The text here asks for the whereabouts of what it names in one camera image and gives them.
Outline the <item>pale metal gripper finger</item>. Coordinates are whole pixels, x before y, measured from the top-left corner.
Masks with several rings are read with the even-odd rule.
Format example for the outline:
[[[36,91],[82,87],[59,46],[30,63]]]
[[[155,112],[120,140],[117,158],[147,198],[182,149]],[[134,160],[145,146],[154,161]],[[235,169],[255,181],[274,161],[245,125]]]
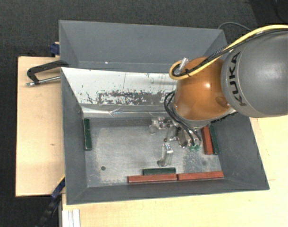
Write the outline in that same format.
[[[164,126],[165,126],[164,117],[152,118],[151,125],[149,126],[149,133],[155,134],[157,131],[164,129]]]
[[[173,149],[170,144],[165,143],[161,148],[161,158],[157,161],[159,167],[169,166],[172,163]]]

